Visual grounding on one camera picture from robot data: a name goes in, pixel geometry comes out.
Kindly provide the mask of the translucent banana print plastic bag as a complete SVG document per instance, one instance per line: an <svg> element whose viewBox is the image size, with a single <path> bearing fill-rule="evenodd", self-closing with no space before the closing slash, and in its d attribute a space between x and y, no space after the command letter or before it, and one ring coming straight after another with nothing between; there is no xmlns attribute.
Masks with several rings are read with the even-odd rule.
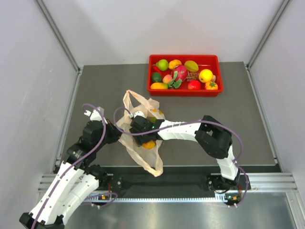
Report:
<svg viewBox="0 0 305 229"><path fill-rule="evenodd" d="M113 120L116 125L125 132L129 132L129 129L131 128L130 124L132 119L130 114L134 114L138 111L143 112L145 118L165 118L163 112L159 110L159 102L152 98L146 99L134 91L127 90L122 101L124 108L127 110L124 111L121 119L119 119L119 116L116 114ZM135 142L133 136L127 134L122 134L119 142L126 147L130 157L151 175L158 177L163 173L163 161L158 152L162 145L161 140L156 140L153 147L150 149L139 146Z"/></svg>

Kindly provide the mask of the red strawberry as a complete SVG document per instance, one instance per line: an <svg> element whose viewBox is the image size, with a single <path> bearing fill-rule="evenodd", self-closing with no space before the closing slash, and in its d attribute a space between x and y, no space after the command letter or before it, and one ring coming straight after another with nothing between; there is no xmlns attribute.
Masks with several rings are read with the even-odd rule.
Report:
<svg viewBox="0 0 305 229"><path fill-rule="evenodd" d="M172 70L171 76L172 79L168 83L168 87L178 89L182 82L187 78L188 71L184 65L178 65Z"/></svg>

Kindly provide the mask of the orange fruit taken from bag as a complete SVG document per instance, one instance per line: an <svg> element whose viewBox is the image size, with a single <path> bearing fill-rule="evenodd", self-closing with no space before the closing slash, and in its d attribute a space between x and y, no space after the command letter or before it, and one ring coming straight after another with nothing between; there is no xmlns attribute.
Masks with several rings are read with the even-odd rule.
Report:
<svg viewBox="0 0 305 229"><path fill-rule="evenodd" d="M182 62L180 60L175 59L175 60L172 60L172 61L169 62L168 68L170 70L173 70L174 68L176 68L177 66L179 66L181 64L182 64Z"/></svg>

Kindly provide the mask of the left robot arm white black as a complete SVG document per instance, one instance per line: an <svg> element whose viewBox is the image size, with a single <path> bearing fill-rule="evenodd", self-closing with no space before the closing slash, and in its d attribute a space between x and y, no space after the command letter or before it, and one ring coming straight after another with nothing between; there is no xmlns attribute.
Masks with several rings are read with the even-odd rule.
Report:
<svg viewBox="0 0 305 229"><path fill-rule="evenodd" d="M44 196L19 222L27 229L64 228L89 194L110 187L105 169L91 163L104 145L117 142L120 136L109 119L89 121L78 142L68 149Z"/></svg>

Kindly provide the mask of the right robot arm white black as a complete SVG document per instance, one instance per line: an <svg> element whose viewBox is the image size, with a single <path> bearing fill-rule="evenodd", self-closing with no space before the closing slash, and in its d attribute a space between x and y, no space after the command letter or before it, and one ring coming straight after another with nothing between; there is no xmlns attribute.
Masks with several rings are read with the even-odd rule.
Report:
<svg viewBox="0 0 305 229"><path fill-rule="evenodd" d="M240 171L234 164L232 133L211 116L195 122L154 122L142 116L132 119L129 129L138 145L156 140L197 142L210 157L216 159L221 172L219 189L232 189L240 183Z"/></svg>

